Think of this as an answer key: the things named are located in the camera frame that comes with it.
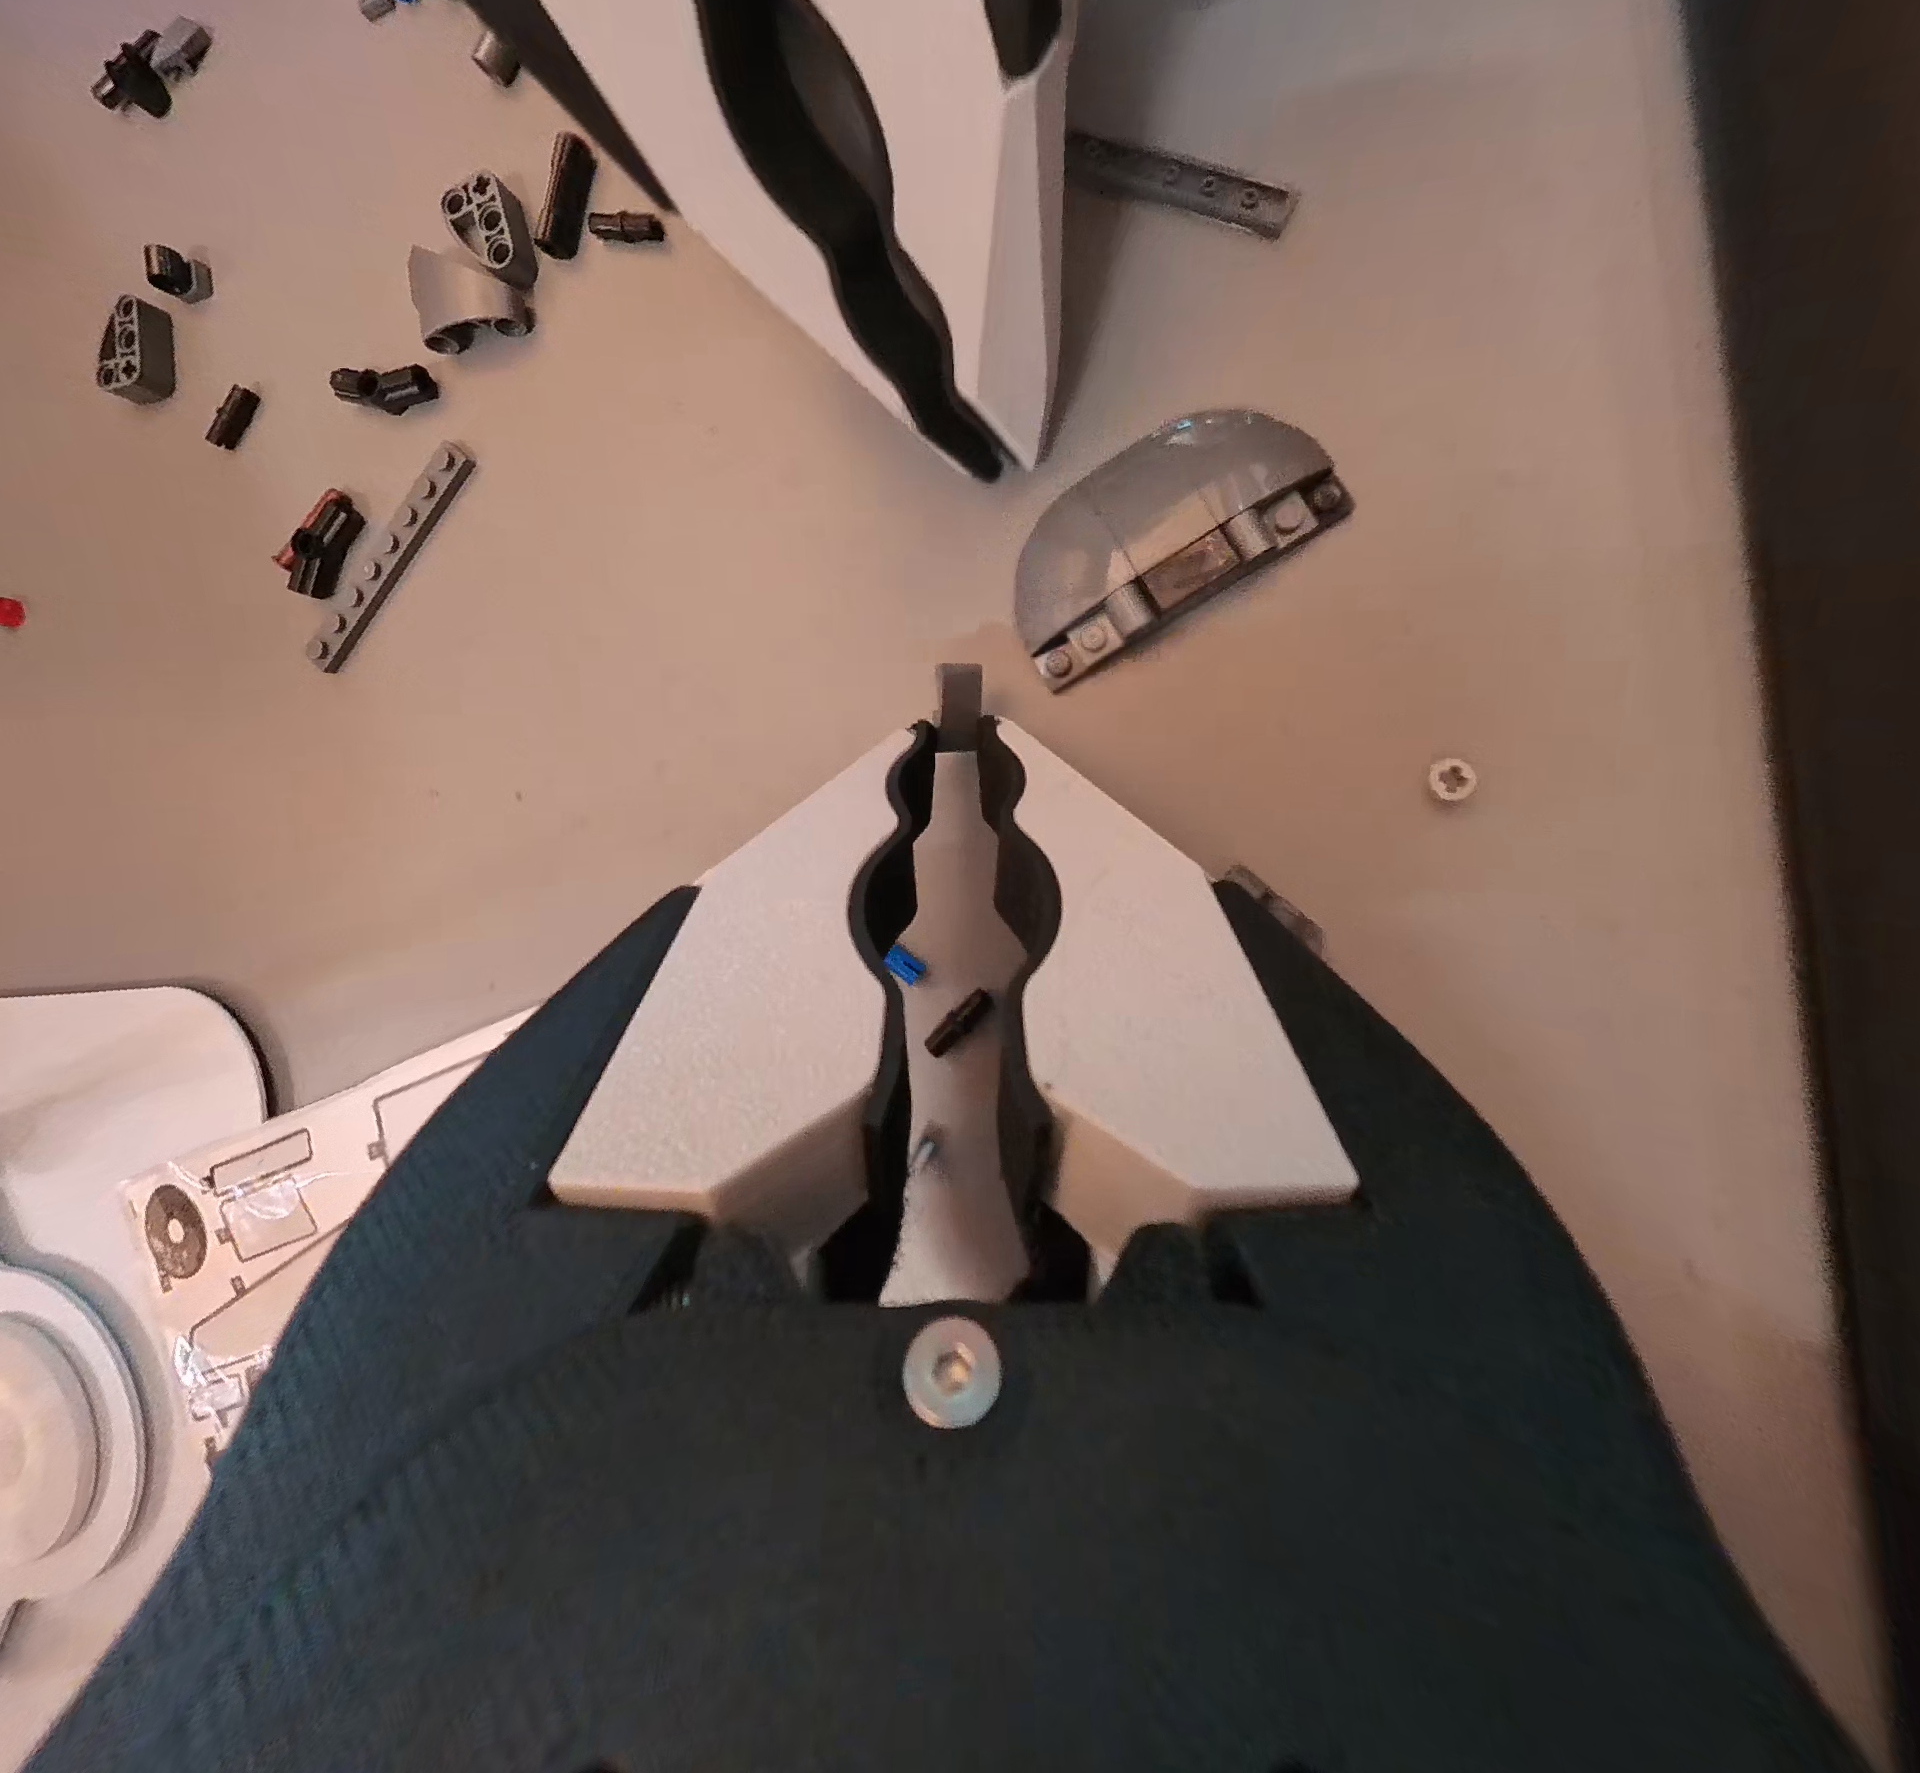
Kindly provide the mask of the dark grey curved technic beam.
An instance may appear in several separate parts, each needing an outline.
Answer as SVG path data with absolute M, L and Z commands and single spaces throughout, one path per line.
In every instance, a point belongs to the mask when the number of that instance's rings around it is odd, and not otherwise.
M 537 246 L 518 195 L 491 169 L 442 191 L 442 222 L 455 240 L 507 289 L 537 283 Z

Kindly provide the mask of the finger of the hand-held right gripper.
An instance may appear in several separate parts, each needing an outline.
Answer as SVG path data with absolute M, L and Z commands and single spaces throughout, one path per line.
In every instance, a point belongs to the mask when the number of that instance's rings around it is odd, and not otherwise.
M 1060 376 L 1076 0 L 806 0 L 877 124 L 893 237 L 946 321 L 952 383 L 1013 466 Z
M 860 71 L 809 0 L 537 0 L 644 177 L 868 396 L 972 478 L 1008 445 L 958 383 L 946 306 L 899 240 Z

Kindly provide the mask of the lego sticker sheet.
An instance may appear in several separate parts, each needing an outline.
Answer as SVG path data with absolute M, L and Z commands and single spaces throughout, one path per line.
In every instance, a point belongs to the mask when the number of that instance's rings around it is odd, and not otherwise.
M 531 1009 L 124 1179 L 166 1413 L 201 1466 L 229 1449 L 282 1330 L 374 1184 Z

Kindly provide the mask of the grey domed lego assembly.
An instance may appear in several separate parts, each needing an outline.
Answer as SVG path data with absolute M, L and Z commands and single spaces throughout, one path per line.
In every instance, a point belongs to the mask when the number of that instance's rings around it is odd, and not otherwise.
M 1062 695 L 1350 512 L 1304 430 L 1253 408 L 1177 416 L 1037 512 L 1013 563 L 1013 631 Z

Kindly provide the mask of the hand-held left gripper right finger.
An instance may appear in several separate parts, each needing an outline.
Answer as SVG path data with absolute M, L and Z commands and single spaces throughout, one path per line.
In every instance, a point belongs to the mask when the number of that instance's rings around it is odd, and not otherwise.
M 1084 1295 L 1141 1227 L 1348 1203 L 1357 1169 L 1219 882 L 1011 718 L 977 735 L 1001 998 L 998 1174 L 1026 1295 Z

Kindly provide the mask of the black connector with brown pin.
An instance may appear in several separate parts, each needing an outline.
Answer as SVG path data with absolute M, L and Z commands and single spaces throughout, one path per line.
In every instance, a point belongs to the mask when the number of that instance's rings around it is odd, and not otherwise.
M 277 563 L 287 590 L 307 597 L 329 597 L 340 584 L 349 549 L 365 535 L 365 512 L 348 490 L 326 490 L 287 537 Z

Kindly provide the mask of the grey beam assembly with gear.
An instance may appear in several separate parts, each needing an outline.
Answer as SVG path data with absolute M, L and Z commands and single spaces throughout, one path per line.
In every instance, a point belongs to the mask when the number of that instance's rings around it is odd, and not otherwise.
M 1299 199 L 1286 182 L 1087 129 L 1067 131 L 1067 177 L 1090 195 L 1175 212 L 1258 240 L 1278 240 Z

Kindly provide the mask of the grey curved lego panel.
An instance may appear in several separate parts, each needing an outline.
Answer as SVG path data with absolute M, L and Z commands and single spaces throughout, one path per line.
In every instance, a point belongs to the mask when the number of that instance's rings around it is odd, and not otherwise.
M 438 358 L 459 358 L 481 333 L 524 341 L 534 329 L 529 292 L 464 254 L 408 247 L 408 292 L 419 316 L 419 341 Z

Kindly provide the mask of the white stand base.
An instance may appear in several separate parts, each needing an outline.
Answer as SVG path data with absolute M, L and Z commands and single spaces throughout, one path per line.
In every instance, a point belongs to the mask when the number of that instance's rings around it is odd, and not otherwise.
M 267 1108 L 256 1046 L 209 992 L 4 1001 L 4 1639 L 124 1565 L 181 1449 L 125 1179 Z

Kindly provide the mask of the grey lego wedge assembly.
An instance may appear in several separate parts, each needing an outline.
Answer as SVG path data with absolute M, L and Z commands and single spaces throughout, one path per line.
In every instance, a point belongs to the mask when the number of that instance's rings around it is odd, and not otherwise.
M 1270 882 L 1262 882 L 1253 866 L 1232 865 L 1227 874 L 1214 877 L 1214 887 L 1236 887 L 1267 914 L 1272 914 L 1299 945 L 1306 945 L 1317 959 L 1328 956 L 1323 928 L 1289 897 L 1284 897 Z

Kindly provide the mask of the dark grey oval technic beam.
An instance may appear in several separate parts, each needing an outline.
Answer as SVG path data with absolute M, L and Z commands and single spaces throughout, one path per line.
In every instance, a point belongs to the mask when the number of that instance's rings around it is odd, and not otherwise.
M 160 405 L 178 390 L 170 308 L 117 297 L 95 358 L 95 383 L 129 405 Z

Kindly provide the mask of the black connector with grey pin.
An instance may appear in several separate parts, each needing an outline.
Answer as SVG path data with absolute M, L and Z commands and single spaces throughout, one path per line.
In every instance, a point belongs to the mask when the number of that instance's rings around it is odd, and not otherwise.
M 210 40 L 210 30 L 195 18 L 178 18 L 163 30 L 141 30 L 103 62 L 88 94 L 104 111 L 166 119 L 178 88 L 204 68 Z

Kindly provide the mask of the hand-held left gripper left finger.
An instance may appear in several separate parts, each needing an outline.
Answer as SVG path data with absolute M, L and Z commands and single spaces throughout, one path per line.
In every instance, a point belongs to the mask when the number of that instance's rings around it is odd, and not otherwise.
M 937 728 L 871 751 L 722 857 L 548 1169 L 572 1208 L 747 1227 L 877 1298 L 909 1179 L 905 1001 Z

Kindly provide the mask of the long grey lego plate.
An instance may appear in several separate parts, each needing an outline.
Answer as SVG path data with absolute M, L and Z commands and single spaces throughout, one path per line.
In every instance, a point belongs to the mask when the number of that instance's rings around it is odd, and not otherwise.
M 321 597 L 315 627 L 304 647 L 314 669 L 340 673 L 348 666 L 474 470 L 478 456 L 464 442 L 434 445 L 386 523 L 365 526 L 348 544 L 332 593 Z

